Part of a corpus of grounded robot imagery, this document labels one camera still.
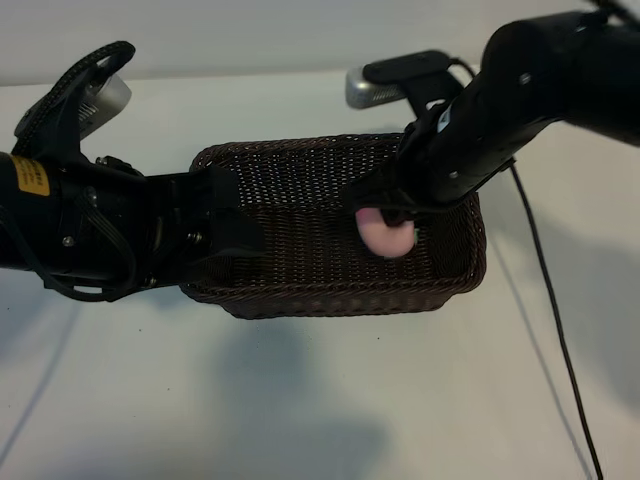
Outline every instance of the wire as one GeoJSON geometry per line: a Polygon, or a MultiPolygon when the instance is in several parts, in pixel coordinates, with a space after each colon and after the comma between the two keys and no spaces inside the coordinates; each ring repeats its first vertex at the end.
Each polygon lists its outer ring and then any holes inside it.
{"type": "Polygon", "coordinates": [[[593,3],[601,11],[614,15],[620,19],[622,23],[634,30],[640,30],[640,20],[638,17],[621,2],[617,0],[587,0],[593,3]]]}
{"type": "MultiPolygon", "coordinates": [[[[476,76],[475,71],[464,60],[460,58],[452,58],[451,64],[458,65],[464,68],[467,71],[467,73],[471,76],[471,78],[475,78],[476,76]]],[[[538,234],[538,227],[536,225],[536,220],[533,216],[533,210],[531,210],[529,199],[527,198],[527,194],[524,191],[524,186],[522,185],[522,181],[520,180],[520,175],[518,175],[518,169],[514,165],[515,161],[516,161],[515,157],[512,157],[511,158],[512,165],[511,167],[509,167],[509,170],[511,170],[511,174],[513,175],[513,180],[516,182],[518,193],[520,194],[520,198],[522,199],[524,210],[527,213],[527,220],[529,221],[529,227],[531,228],[531,236],[533,237],[533,243],[536,247],[536,254],[538,255],[538,263],[540,263],[540,270],[542,270],[542,276],[544,277],[544,284],[547,287],[547,293],[549,294],[549,302],[551,302],[551,309],[553,310],[553,318],[556,322],[556,329],[558,331],[558,340],[560,341],[560,349],[562,350],[564,363],[567,367],[569,380],[571,381],[571,389],[573,390],[573,397],[576,401],[576,408],[578,409],[578,415],[580,416],[580,424],[582,425],[584,438],[587,441],[587,445],[589,447],[589,453],[591,454],[591,461],[593,462],[593,466],[596,469],[596,476],[598,480],[602,480],[604,477],[602,475],[600,460],[598,459],[598,452],[596,452],[596,447],[593,444],[593,439],[591,438],[591,430],[589,429],[587,416],[584,412],[584,405],[582,404],[582,396],[580,395],[580,388],[578,387],[576,374],[573,370],[573,363],[571,362],[571,356],[569,355],[567,342],[564,338],[564,327],[562,326],[562,317],[560,316],[560,308],[558,307],[558,300],[556,299],[556,293],[553,289],[553,283],[551,282],[551,275],[549,275],[549,269],[547,268],[547,261],[545,260],[544,251],[542,250],[542,243],[540,242],[540,235],[538,234]]]]}

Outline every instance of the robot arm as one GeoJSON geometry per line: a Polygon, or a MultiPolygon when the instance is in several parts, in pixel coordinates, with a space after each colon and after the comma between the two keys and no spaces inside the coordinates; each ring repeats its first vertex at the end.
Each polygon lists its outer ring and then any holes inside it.
{"type": "Polygon", "coordinates": [[[76,63],[27,111],[12,154],[0,153],[0,266],[34,270],[76,300],[195,281],[209,256],[264,249],[259,225],[238,210],[232,172],[146,177],[81,153],[80,140],[126,105],[130,91],[116,72],[134,52],[116,42],[76,63]]]}
{"type": "Polygon", "coordinates": [[[394,227],[418,212],[451,208],[556,121],[640,146],[640,31],[608,20],[601,10],[506,25],[464,89],[449,73],[460,62],[441,52],[350,72],[351,106],[406,97],[417,116],[396,158],[345,190],[350,211],[382,209],[394,227]]]}

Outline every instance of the screw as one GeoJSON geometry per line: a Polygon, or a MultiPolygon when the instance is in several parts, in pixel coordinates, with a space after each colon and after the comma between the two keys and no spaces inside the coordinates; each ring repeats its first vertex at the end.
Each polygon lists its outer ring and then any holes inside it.
{"type": "Polygon", "coordinates": [[[158,279],[153,275],[149,275],[144,280],[144,288],[153,288],[156,286],[157,283],[158,283],[158,279]]]}
{"type": "Polygon", "coordinates": [[[202,241],[202,234],[200,232],[191,232],[187,235],[187,240],[192,240],[194,245],[197,245],[202,241]]]}
{"type": "Polygon", "coordinates": [[[93,188],[93,187],[87,187],[85,192],[87,194],[87,198],[91,202],[91,205],[93,205],[94,207],[97,207],[98,206],[98,192],[96,192],[96,189],[93,188]]]}
{"type": "Polygon", "coordinates": [[[520,75],[520,85],[526,85],[530,81],[531,81],[530,73],[523,73],[522,75],[520,75]]]}

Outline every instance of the black cable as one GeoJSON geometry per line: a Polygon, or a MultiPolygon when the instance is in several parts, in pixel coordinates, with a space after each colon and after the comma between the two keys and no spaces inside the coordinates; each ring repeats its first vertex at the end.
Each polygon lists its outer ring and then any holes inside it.
{"type": "Polygon", "coordinates": [[[127,265],[127,279],[114,290],[103,291],[102,293],[81,292],[69,287],[51,275],[42,265],[29,243],[22,235],[18,224],[11,215],[11,212],[0,205],[0,226],[13,241],[14,246],[22,255],[25,263],[42,279],[46,288],[55,290],[65,297],[82,302],[113,302],[131,293],[137,270],[137,262],[131,246],[118,230],[100,213],[89,201],[87,192],[82,192],[75,201],[78,209],[85,215],[91,223],[118,251],[127,265]]]}
{"type": "MultiPolygon", "coordinates": [[[[464,68],[471,78],[475,78],[476,73],[471,66],[460,58],[451,59],[452,65],[459,65],[464,68]]],[[[542,243],[540,242],[540,235],[538,234],[538,227],[536,225],[535,218],[533,217],[533,211],[529,204],[529,199],[524,191],[524,186],[518,175],[518,170],[515,165],[509,167],[513,179],[516,182],[518,193],[522,199],[524,210],[527,213],[527,220],[529,221],[529,227],[531,228],[531,236],[533,237],[533,243],[536,247],[536,254],[538,255],[538,263],[540,263],[540,270],[542,270],[542,276],[544,277],[544,284],[547,287],[547,293],[549,294],[549,301],[551,302],[551,309],[553,310],[553,318],[556,322],[556,329],[558,331],[558,339],[560,341],[560,349],[562,350],[562,356],[564,357],[564,363],[567,367],[567,373],[569,374],[569,380],[571,381],[571,389],[573,390],[573,397],[576,401],[576,407],[578,409],[578,415],[580,416],[580,424],[582,425],[582,431],[584,432],[584,438],[587,441],[589,447],[589,453],[591,454],[591,461],[596,469],[596,476],[598,480],[602,480],[602,468],[600,467],[600,460],[598,459],[598,452],[593,444],[591,438],[591,430],[589,429],[589,423],[587,422],[587,416],[584,412],[584,406],[582,404],[582,396],[580,395],[580,388],[578,388],[578,381],[576,380],[576,374],[573,371],[573,363],[571,362],[571,356],[569,355],[569,349],[567,348],[567,342],[564,338],[564,327],[562,326],[562,318],[560,316],[560,308],[558,307],[558,300],[553,289],[553,283],[551,282],[551,275],[549,275],[549,269],[547,268],[547,261],[544,258],[544,252],[542,250],[542,243]]]]}

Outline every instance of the white background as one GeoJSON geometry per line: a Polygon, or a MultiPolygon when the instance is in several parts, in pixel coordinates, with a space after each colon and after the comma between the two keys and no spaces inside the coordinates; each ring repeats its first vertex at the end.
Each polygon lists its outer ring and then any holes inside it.
{"type": "Polygon", "coordinates": [[[155,78],[348,68],[427,49],[480,59],[506,22],[580,0],[4,0],[0,85],[55,81],[114,40],[155,78]]]}
{"type": "MultiPolygon", "coordinates": [[[[342,67],[439,47],[477,59],[516,18],[580,2],[64,0],[0,6],[0,84],[54,80],[114,39],[133,81],[85,142],[145,174],[202,148],[398,131],[348,110],[342,67]]],[[[0,146],[46,87],[0,88],[0,146]]],[[[554,126],[520,155],[607,478],[640,478],[640,162],[554,126]]],[[[583,479],[588,452],[523,210],[481,192],[488,271],[425,314],[245,322],[177,288],[86,305],[0,271],[0,479],[583,479]]]]}

